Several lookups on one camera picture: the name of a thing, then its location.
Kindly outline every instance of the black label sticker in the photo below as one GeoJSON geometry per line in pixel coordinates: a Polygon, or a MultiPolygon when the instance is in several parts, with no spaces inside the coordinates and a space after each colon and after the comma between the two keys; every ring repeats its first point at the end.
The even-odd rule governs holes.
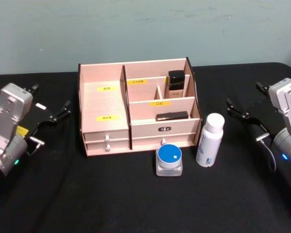
{"type": "Polygon", "coordinates": [[[164,132],[164,131],[171,131],[171,127],[160,127],[159,128],[160,132],[164,132]]]}

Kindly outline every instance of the black bottle cap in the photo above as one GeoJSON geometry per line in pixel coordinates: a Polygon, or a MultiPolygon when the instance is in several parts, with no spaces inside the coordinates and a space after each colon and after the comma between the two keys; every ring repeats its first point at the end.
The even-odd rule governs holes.
{"type": "Polygon", "coordinates": [[[182,90],[184,88],[185,74],[183,70],[169,71],[169,90],[182,90]]]}

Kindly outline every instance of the wire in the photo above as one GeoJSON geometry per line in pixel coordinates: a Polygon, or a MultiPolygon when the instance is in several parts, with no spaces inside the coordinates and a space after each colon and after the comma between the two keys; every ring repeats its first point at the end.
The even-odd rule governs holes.
{"type": "Polygon", "coordinates": [[[37,144],[33,152],[29,153],[28,151],[26,151],[25,153],[28,155],[28,157],[31,157],[34,153],[36,153],[36,151],[40,148],[40,146],[41,144],[37,144]]]}
{"type": "Polygon", "coordinates": [[[275,160],[275,157],[274,157],[274,154],[273,154],[273,152],[268,148],[268,146],[267,145],[265,145],[265,143],[264,143],[264,141],[263,140],[260,140],[259,141],[268,151],[269,151],[269,153],[271,154],[271,157],[272,157],[272,159],[273,159],[273,163],[274,163],[274,168],[272,169],[271,168],[271,160],[269,160],[268,161],[268,166],[269,166],[269,168],[270,168],[270,170],[271,170],[271,172],[275,172],[276,171],[276,160],[275,160]]]}

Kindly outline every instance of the teal wall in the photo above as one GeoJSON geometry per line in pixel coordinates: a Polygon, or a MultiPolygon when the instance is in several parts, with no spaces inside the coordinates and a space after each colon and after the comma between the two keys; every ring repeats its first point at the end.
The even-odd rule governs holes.
{"type": "Polygon", "coordinates": [[[291,66],[291,0],[0,0],[0,74],[185,56],[291,66]]]}

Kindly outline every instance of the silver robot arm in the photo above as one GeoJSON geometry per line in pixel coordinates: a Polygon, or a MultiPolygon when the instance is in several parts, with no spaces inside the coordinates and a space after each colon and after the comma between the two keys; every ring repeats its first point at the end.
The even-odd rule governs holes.
{"type": "Polygon", "coordinates": [[[276,83],[269,88],[272,104],[283,115],[288,132],[291,135],[291,79],[276,83]]]}
{"type": "Polygon", "coordinates": [[[273,106],[283,115],[286,125],[274,138],[274,144],[286,158],[291,159],[291,79],[285,78],[270,86],[269,96],[273,106]]]}
{"type": "Polygon", "coordinates": [[[0,172],[5,176],[27,149],[27,143],[16,133],[18,123],[29,112],[33,96],[9,83],[0,91],[0,172]]]}

